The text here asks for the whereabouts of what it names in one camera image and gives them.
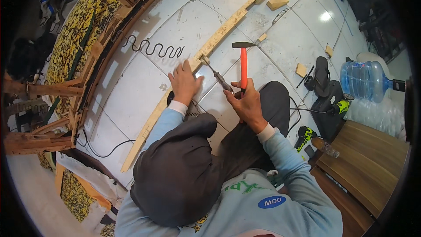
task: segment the shirt sleeve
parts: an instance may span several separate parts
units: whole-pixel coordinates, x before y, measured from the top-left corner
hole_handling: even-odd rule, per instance
[[[177,236],[179,232],[177,227],[159,226],[145,216],[134,204],[130,191],[127,192],[117,213],[114,231],[116,237]]]
[[[310,219],[308,227],[318,228],[330,236],[342,235],[341,212],[322,191],[310,174],[311,166],[291,143],[275,128],[275,133],[262,145],[278,171],[279,182],[287,186],[288,196]]]
[[[185,104],[172,100],[170,105],[164,109],[155,126],[152,128],[152,131],[149,133],[149,137],[146,139],[142,151],[147,150],[152,143],[160,140],[168,131],[175,129],[181,124],[186,112],[187,106]]]

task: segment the cordless drill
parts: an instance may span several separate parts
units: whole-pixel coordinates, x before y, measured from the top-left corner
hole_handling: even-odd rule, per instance
[[[307,126],[300,126],[300,129],[298,129],[298,141],[295,143],[295,148],[297,149],[297,152],[301,151],[303,146],[307,144],[307,142],[317,137],[316,132],[308,128]]]

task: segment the man's right hand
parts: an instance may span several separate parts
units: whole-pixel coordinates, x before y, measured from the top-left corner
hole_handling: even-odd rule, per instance
[[[231,82],[231,85],[240,88],[239,82]],[[247,78],[247,87],[243,98],[240,98],[239,92],[233,95],[231,92],[224,90],[224,94],[240,119],[245,121],[256,134],[263,131],[267,121],[263,118],[260,93],[255,90],[253,79]]]

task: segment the man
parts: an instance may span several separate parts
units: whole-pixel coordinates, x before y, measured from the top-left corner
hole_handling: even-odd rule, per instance
[[[216,157],[206,140],[216,129],[215,118],[204,113],[182,123],[203,79],[194,79],[188,61],[169,78],[174,98],[134,166],[135,183],[118,212],[117,237],[342,235],[340,211],[285,138],[289,95],[281,83],[257,92],[249,78],[241,99],[224,91],[245,123],[222,140],[222,156]],[[266,178],[275,169],[288,195]]]

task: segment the hand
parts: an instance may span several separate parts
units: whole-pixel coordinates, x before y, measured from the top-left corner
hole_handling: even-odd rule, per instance
[[[231,82],[231,85],[240,88],[241,84],[239,82]],[[267,125],[267,121],[263,118],[260,93],[255,90],[253,79],[247,78],[247,87],[245,88],[243,98],[239,98],[239,92],[233,95],[229,91],[224,90],[224,94],[238,116],[245,121],[256,134],[263,131]]]
[[[202,85],[204,76],[194,79],[188,60],[183,65],[178,65],[173,74],[168,73],[174,92],[174,100],[189,106],[193,96]]]

